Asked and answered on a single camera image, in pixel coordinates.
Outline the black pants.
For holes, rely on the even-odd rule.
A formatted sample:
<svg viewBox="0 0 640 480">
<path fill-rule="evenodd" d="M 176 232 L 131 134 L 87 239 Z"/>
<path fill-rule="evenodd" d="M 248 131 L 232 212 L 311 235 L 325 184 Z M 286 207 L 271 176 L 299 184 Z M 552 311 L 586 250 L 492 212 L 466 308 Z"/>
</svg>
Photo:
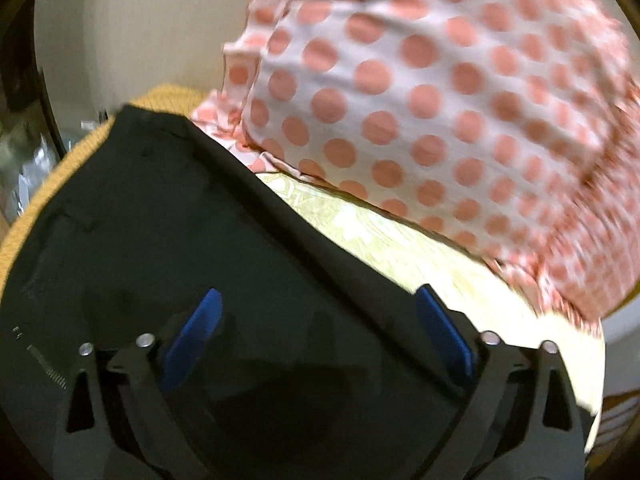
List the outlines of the black pants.
<svg viewBox="0 0 640 480">
<path fill-rule="evenodd" d="M 124 108 L 1 294 L 1 408 L 53 478 L 78 349 L 224 313 L 165 396 L 209 479 L 423 479 L 463 408 L 415 292 L 328 240 L 186 118 Z"/>
</svg>

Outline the yellow patterned bed sheet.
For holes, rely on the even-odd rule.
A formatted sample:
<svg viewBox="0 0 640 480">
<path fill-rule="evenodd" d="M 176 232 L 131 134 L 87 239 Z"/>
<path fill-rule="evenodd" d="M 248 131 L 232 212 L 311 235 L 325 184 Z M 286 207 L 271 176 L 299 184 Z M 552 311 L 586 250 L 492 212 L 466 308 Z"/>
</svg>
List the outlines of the yellow patterned bed sheet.
<svg viewBox="0 0 640 480">
<path fill-rule="evenodd" d="M 451 310 L 464 313 L 477 330 L 492 330 L 508 344 L 559 347 L 579 406 L 594 417 L 585 451 L 598 433 L 605 371 L 600 332 L 584 332 L 564 315 L 539 314 L 524 296 L 493 274 L 484 262 L 438 237 L 396 221 L 341 192 L 286 174 L 260 174 L 314 228 L 409 292 L 431 284 Z"/>
</svg>

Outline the white pillow pink polka dots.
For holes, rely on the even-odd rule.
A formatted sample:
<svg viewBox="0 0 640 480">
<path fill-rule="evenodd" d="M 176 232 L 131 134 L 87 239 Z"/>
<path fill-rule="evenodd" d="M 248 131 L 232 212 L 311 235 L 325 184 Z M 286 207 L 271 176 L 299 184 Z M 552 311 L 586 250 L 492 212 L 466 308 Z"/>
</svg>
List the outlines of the white pillow pink polka dots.
<svg viewBox="0 0 640 480">
<path fill-rule="evenodd" d="M 252 0 L 194 122 L 590 327 L 639 281 L 639 88 L 598 0 Z"/>
</svg>

